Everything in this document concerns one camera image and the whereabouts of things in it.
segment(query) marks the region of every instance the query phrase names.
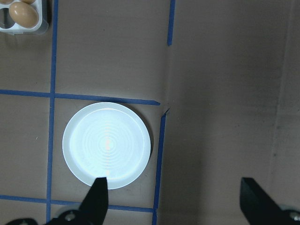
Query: white plate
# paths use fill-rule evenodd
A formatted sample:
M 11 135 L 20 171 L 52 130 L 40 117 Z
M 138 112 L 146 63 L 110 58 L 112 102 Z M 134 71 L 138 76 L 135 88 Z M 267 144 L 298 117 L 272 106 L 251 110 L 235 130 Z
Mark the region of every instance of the white plate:
M 78 111 L 65 129 L 62 148 L 72 173 L 92 185 L 107 177 L 108 189 L 133 182 L 150 157 L 148 130 L 132 110 L 123 105 L 101 102 Z

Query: blue tape line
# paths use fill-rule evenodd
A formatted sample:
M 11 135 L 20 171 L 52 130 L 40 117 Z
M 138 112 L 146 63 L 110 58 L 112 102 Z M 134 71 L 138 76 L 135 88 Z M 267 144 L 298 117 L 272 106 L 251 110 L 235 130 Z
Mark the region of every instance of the blue tape line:
M 170 46 L 172 44 L 174 17 L 175 17 L 175 0 L 171 0 L 170 14 L 169 14 L 169 27 L 168 27 L 168 40 L 167 40 L 168 46 Z
M 151 209 L 151 208 L 122 206 L 122 205 L 109 205 L 108 209 L 110 209 L 110 210 L 124 210 L 124 211 L 150 212 L 150 213 L 153 213 L 153 209 Z
M 103 102 L 118 102 L 118 103 L 141 104 L 141 105 L 160 105 L 159 102 L 154 101 L 154 100 L 119 98 L 119 97 L 104 97 L 104 96 L 94 96 L 94 95 L 74 95 L 74 94 L 56 93 L 55 98 L 92 100 L 92 101 L 103 101 Z
M 72 204 L 81 204 L 81 202 L 51 200 L 51 204 L 56 204 L 56 205 L 72 205 Z M 153 212 L 153 209 L 151 209 L 151 208 L 132 207 L 132 206 L 123 206 L 123 205 L 109 205 L 108 209 L 110 209 L 110 210 L 135 211 L 135 212 L 150 212 L 150 213 Z
M 11 200 L 11 201 L 29 202 L 29 203 L 46 203 L 46 199 L 27 198 L 27 197 L 19 197 L 19 196 L 11 196 L 11 195 L 0 195 L 0 199 Z
M 70 201 L 62 201 L 62 200 L 51 200 L 51 204 L 56 204 L 56 205 L 73 205 L 73 204 L 81 204 L 81 202 L 70 202 Z
M 155 184 L 154 202 L 153 202 L 154 212 L 152 215 L 152 225 L 157 224 L 157 209 L 159 203 L 161 167 L 163 161 L 163 149 L 164 149 L 164 138 L 165 138 L 165 119 L 166 119 L 167 112 L 168 111 L 166 111 L 160 119 L 160 131 L 159 131 L 157 165 L 156 165 L 156 184 Z
M 32 96 L 32 97 L 45 97 L 45 98 L 50 97 L 50 93 L 34 92 L 34 91 L 23 91 L 23 90 L 3 90 L 3 89 L 1 89 L 0 94 L 3 94 L 3 95 Z
M 52 29 L 52 57 L 51 57 L 51 84 L 50 84 L 50 110 L 49 110 L 49 139 L 47 163 L 47 196 L 46 196 L 46 221 L 51 220 L 51 186 L 53 162 L 53 133 L 54 133 L 54 102 L 55 102 L 55 76 L 56 76 L 56 50 L 57 50 L 57 23 L 58 0 L 53 2 L 53 29 Z

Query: egg tray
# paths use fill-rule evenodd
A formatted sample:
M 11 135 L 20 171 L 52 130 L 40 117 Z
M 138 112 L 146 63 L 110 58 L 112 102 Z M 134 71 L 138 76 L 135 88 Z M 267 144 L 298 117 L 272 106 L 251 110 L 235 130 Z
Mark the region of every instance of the egg tray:
M 30 4 L 30 6 L 32 6 L 37 11 L 39 17 L 37 25 L 33 28 L 25 28 L 12 21 L 12 19 L 8 14 L 8 9 L 10 5 L 13 4 L 14 2 L 20 2 L 20 1 L 14 0 L 10 4 L 6 4 L 6 5 L 0 3 L 0 10 L 2 10 L 2 12 L 0 13 L 0 32 L 14 35 L 14 34 L 25 34 L 25 33 L 43 34 L 47 31 L 49 26 L 47 23 L 47 0 L 35 0 L 32 4 Z M 3 28 L 6 26 L 5 21 L 8 20 L 14 23 L 14 25 L 9 28 Z

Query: screw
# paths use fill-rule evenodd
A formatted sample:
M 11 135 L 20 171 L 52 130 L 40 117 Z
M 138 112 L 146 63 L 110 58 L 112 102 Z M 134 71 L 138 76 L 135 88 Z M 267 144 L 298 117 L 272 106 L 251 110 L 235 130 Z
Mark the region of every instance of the screw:
M 300 213 L 292 211 L 290 212 L 290 218 L 292 218 L 295 221 L 300 221 Z
M 66 221 L 71 221 L 71 220 L 73 220 L 73 219 L 75 219 L 75 214 L 71 211 L 69 214 L 67 214 L 66 216 L 65 216 L 65 220 Z

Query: egg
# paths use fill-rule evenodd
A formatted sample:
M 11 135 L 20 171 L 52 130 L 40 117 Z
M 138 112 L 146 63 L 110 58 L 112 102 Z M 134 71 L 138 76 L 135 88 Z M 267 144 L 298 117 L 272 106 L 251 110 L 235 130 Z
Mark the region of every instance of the egg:
M 0 0 L 1 4 L 7 5 L 10 4 L 13 0 Z
M 9 7 L 10 17 L 25 28 L 33 28 L 37 25 L 39 17 L 37 11 L 24 2 L 15 2 Z
M 33 2 L 35 2 L 35 0 L 21 0 L 21 1 L 27 4 L 32 4 Z

